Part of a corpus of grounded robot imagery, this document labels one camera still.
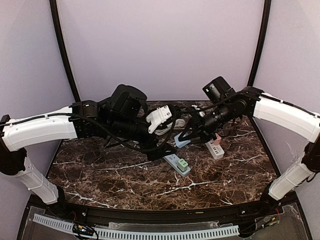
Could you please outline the light blue cube charger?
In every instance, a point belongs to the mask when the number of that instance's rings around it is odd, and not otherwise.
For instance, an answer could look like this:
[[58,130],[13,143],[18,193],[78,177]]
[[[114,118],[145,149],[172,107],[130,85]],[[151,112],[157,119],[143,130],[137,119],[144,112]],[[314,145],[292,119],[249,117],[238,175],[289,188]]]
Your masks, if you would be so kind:
[[184,146],[188,145],[188,144],[191,142],[191,140],[189,140],[189,139],[188,139],[188,140],[180,141],[180,140],[179,140],[179,136],[180,136],[180,135],[176,135],[176,136],[174,137],[174,145],[175,145],[175,147],[181,149],[181,148],[183,148]]

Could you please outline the light blue power strip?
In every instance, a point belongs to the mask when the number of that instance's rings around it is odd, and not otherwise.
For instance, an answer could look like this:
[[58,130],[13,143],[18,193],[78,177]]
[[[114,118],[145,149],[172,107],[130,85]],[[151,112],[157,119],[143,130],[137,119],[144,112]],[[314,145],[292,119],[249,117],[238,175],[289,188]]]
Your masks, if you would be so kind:
[[178,167],[177,167],[177,162],[178,160],[180,160],[181,158],[178,157],[176,154],[170,154],[167,156],[164,156],[163,159],[172,167],[174,168],[174,170],[179,173],[182,177],[185,177],[186,175],[188,175],[191,171],[191,168],[188,166],[187,171],[185,172],[181,172]]

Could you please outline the pink cube charger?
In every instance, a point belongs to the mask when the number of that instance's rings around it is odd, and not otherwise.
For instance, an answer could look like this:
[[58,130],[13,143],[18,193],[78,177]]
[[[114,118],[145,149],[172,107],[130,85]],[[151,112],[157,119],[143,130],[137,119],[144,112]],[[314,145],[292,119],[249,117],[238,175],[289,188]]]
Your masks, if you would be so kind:
[[215,146],[217,146],[217,145],[219,145],[219,144],[221,143],[222,137],[221,137],[218,133],[216,133],[215,136],[216,136],[216,139],[213,140],[212,143],[213,143]]

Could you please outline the white power strip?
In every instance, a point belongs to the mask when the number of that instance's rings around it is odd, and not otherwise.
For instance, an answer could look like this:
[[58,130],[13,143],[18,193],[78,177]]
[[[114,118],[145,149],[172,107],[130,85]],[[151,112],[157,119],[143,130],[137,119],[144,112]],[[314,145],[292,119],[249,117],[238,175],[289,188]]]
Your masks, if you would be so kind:
[[212,142],[209,141],[205,143],[205,145],[215,160],[218,160],[224,157],[225,151],[222,149],[222,147],[219,144],[214,145]]

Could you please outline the green cube charger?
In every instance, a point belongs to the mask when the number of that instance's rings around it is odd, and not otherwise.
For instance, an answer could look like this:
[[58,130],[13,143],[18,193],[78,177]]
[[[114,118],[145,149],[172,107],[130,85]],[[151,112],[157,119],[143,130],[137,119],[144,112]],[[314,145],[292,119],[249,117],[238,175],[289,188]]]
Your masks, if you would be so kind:
[[188,163],[184,159],[180,159],[177,161],[177,167],[181,172],[185,172],[188,170]]

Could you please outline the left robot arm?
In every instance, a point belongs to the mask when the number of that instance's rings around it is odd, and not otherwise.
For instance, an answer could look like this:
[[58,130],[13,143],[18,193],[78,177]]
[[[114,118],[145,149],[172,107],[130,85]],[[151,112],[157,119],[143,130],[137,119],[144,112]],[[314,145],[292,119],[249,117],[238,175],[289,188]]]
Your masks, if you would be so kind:
[[174,153],[174,149],[167,141],[159,143],[155,130],[167,121],[175,122],[177,117],[178,110],[172,105],[149,111],[145,100],[111,98],[79,101],[22,119],[4,115],[0,121],[0,171],[18,179],[46,205],[63,205],[63,189],[36,169],[28,157],[27,146],[55,140],[111,137],[123,145],[136,141],[138,152],[157,160]]

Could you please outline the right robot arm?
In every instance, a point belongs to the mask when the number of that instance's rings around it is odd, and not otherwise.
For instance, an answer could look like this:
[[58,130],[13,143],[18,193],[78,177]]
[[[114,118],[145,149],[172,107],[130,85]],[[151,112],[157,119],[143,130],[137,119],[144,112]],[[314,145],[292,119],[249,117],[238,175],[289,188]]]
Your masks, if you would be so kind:
[[320,115],[275,98],[263,90],[247,86],[235,92],[230,86],[209,84],[204,93],[213,103],[214,111],[201,116],[189,110],[192,117],[185,129],[175,137],[176,145],[215,140],[220,127],[230,120],[251,116],[288,129],[308,140],[304,155],[280,177],[270,183],[261,196],[268,204],[278,203],[294,187],[320,171]]

